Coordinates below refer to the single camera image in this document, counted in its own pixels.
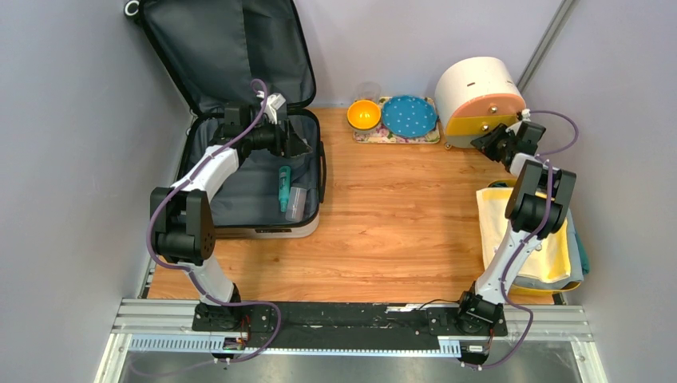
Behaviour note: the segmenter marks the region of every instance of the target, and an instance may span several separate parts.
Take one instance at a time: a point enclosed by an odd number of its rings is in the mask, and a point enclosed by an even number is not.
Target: wooden surface
[[[215,255],[244,300],[456,300],[484,270],[475,191],[509,176],[475,150],[358,144],[345,109],[314,109],[327,151],[317,231],[303,239],[224,239]],[[149,298],[197,298],[157,267]],[[552,304],[551,297],[514,296]]]

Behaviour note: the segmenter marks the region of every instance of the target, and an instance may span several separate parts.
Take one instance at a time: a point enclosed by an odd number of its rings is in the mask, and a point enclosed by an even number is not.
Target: orange bowl
[[[375,102],[359,100],[348,108],[348,124],[356,132],[367,133],[381,122],[381,108]]]

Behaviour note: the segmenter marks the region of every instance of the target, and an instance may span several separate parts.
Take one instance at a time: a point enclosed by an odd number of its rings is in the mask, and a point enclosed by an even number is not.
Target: blue plate
[[[394,134],[406,138],[424,136],[435,128],[437,114],[426,100],[414,96],[389,99],[382,110],[383,124]]]

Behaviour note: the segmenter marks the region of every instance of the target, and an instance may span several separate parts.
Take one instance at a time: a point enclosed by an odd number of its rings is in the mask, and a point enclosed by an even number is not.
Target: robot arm
[[[284,103],[279,93],[270,95],[264,110],[265,122],[223,150],[226,143],[251,124],[253,115],[247,105],[226,104],[224,122],[197,165],[170,188],[156,188],[151,194],[153,213],[174,188],[185,185],[160,212],[153,226],[151,243],[153,250],[168,263],[188,268],[184,272],[202,287],[200,301],[208,305],[215,303],[206,298],[207,292],[222,302],[240,301],[237,287],[225,276],[216,257],[212,257],[216,230],[209,203],[214,195],[254,150],[267,149],[275,156],[286,158],[311,151],[286,118]]]
[[[555,168],[550,185],[550,210],[539,230],[546,211],[544,192],[548,188],[548,168],[534,155],[544,133],[544,127],[522,120],[511,127],[499,124],[491,133],[472,142],[488,158],[501,162],[508,172],[519,177],[505,209],[509,224],[501,245],[487,270],[459,301],[457,328],[464,333],[476,334],[498,323],[505,303],[501,289],[506,286],[507,290],[513,284],[532,251],[564,223],[576,175]]]

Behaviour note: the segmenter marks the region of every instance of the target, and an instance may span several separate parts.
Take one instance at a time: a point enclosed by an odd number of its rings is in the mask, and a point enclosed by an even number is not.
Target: black suitcase
[[[285,238],[311,234],[319,223],[327,161],[317,117],[305,109],[315,97],[315,75],[292,0],[141,0],[125,12],[144,30],[176,87],[196,115],[179,178],[202,157],[223,105],[256,105],[250,87],[264,80],[287,99],[295,131],[311,154],[285,159],[254,151],[211,201],[220,237]],[[303,219],[290,223],[279,209],[279,168],[291,167],[291,186],[307,189]]]

